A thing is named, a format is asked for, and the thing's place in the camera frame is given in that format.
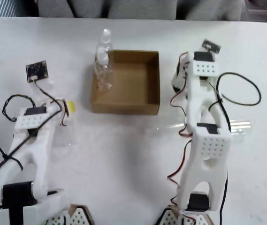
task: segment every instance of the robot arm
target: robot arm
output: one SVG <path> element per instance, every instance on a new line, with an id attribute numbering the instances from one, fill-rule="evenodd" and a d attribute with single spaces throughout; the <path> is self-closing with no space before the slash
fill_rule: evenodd
<path id="1" fill-rule="evenodd" d="M 204 42 L 203 47 L 206 50 L 189 52 L 181 57 L 181 71 L 172 81 L 175 91 L 175 88 L 182 89 L 183 82 L 186 82 L 186 124 L 187 130 L 192 133 L 190 158 L 177 190 L 178 208 L 185 214 L 205 214 L 208 210 L 219 209 L 231 142 L 231 133 L 220 105 L 215 104 L 208 111 L 209 106 L 217 101 L 218 93 L 213 84 L 217 81 L 219 70 L 214 53 L 218 53 L 220 48 L 216 51 L 218 46 L 208 41 Z M 205 113 L 210 113 L 213 120 L 206 120 L 203 117 Z M 203 181 L 208 183 L 209 193 L 194 192 Z"/>

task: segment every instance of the open cardboard box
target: open cardboard box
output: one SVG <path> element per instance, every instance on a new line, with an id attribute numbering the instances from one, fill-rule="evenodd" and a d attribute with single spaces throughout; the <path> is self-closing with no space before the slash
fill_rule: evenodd
<path id="1" fill-rule="evenodd" d="M 114 50 L 114 84 L 111 90 L 98 89 L 92 82 L 94 113 L 157 115 L 160 107 L 159 54 L 150 51 Z"/>

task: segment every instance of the plastic bottle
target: plastic bottle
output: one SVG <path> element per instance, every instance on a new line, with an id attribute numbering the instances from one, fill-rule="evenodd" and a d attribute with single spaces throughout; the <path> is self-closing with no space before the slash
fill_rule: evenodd
<path id="1" fill-rule="evenodd" d="M 110 90 L 113 86 L 113 71 L 109 63 L 108 53 L 105 48 L 97 49 L 97 60 L 94 64 L 95 74 L 98 78 L 98 88 L 100 90 Z"/>
<path id="2" fill-rule="evenodd" d="M 103 33 L 101 34 L 101 37 L 100 37 L 100 41 L 96 47 L 96 53 L 98 52 L 98 49 L 101 47 L 104 48 L 105 51 L 108 53 L 109 60 L 112 63 L 113 62 L 112 51 L 114 48 L 111 43 L 111 31 L 108 29 L 103 30 Z"/>

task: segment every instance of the red wire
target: red wire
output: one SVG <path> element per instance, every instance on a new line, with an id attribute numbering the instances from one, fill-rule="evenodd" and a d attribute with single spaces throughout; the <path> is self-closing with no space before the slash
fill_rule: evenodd
<path id="1" fill-rule="evenodd" d="M 188 219 L 191 219 L 191 220 L 194 220 L 194 224 L 193 225 L 196 225 L 196 219 L 193 218 L 193 217 L 188 217 L 187 215 L 183 214 L 185 217 L 187 217 Z"/>
<path id="2" fill-rule="evenodd" d="M 181 170 L 181 168 L 183 167 L 184 162 L 185 162 L 186 147 L 188 146 L 189 143 L 191 143 L 191 140 L 189 140 L 189 141 L 186 143 L 185 147 L 184 147 L 183 158 L 182 158 L 181 164 L 180 164 L 180 166 L 178 167 L 178 169 L 177 169 L 174 173 L 172 173 L 172 174 L 170 174 L 169 176 L 167 176 L 167 179 L 170 180 L 170 181 L 172 181 L 173 183 L 175 183 L 177 186 L 179 186 L 179 184 L 178 184 L 175 180 L 173 180 L 172 177 L 174 177 L 176 174 L 178 174 L 178 172 L 179 172 L 179 171 Z"/>

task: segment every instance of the table surface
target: table surface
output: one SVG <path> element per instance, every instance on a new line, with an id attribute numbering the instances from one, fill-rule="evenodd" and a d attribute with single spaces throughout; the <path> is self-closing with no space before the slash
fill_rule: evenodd
<path id="1" fill-rule="evenodd" d="M 159 51 L 158 116 L 91 113 L 92 64 L 103 28 L 112 30 L 115 49 Z M 56 90 L 77 109 L 76 145 L 53 149 L 50 186 L 65 188 L 72 203 L 87 205 L 96 224 L 154 224 L 175 195 L 166 176 L 180 164 L 187 142 L 177 129 L 155 128 L 180 119 L 168 105 L 174 95 L 170 82 L 179 54 L 198 49 L 204 38 L 222 45 L 222 72 L 247 76 L 263 96 L 255 107 L 225 102 L 231 119 L 250 120 L 253 129 L 229 154 L 223 223 L 267 224 L 267 23 L 0 18 L 0 146 L 9 149 L 14 128 L 1 114 L 4 101 L 15 93 L 32 96 L 25 65 L 47 60 Z M 239 101 L 257 98 L 238 78 L 225 78 L 221 89 Z M 22 105 L 25 100 L 14 100 L 8 113 Z M 219 223 L 217 212 L 212 218 Z"/>

